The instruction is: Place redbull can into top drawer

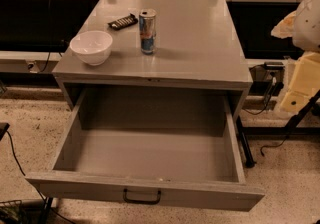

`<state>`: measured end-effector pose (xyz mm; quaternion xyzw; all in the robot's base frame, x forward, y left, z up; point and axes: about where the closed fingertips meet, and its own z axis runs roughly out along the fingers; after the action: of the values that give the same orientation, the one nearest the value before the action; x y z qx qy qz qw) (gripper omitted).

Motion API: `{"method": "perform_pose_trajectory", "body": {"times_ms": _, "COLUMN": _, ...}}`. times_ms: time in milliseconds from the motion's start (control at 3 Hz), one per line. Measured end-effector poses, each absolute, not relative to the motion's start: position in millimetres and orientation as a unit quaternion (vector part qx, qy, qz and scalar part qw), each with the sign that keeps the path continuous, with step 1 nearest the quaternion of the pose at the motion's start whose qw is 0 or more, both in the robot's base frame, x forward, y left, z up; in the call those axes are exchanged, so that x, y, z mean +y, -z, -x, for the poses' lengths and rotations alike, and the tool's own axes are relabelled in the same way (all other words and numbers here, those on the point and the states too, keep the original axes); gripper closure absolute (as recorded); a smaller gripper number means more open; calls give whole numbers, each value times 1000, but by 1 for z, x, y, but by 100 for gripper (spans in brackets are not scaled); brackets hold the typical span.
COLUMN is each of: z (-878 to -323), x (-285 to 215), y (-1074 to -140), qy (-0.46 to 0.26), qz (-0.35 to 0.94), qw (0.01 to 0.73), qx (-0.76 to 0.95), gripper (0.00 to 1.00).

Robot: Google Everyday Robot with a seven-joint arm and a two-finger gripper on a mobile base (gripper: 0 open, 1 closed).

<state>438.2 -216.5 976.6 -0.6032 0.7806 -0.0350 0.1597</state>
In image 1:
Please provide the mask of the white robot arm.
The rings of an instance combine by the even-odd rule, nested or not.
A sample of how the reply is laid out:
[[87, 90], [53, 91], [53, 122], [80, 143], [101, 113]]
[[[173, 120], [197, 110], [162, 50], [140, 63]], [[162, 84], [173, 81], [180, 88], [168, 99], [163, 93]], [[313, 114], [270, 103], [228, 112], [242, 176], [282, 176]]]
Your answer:
[[293, 45], [303, 50], [278, 104], [282, 111], [298, 113], [320, 90], [320, 0], [303, 0], [272, 29], [271, 35], [291, 38]]

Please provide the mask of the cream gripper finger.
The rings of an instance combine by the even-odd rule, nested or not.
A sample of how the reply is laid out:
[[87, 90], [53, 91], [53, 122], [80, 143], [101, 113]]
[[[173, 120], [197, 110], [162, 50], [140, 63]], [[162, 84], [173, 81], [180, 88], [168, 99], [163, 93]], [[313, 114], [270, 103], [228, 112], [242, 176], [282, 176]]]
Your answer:
[[296, 62], [280, 109], [297, 114], [320, 90], [320, 54], [305, 52]]
[[284, 39], [293, 35], [294, 20], [296, 12], [293, 11], [286, 15], [272, 30], [271, 35], [276, 38]]

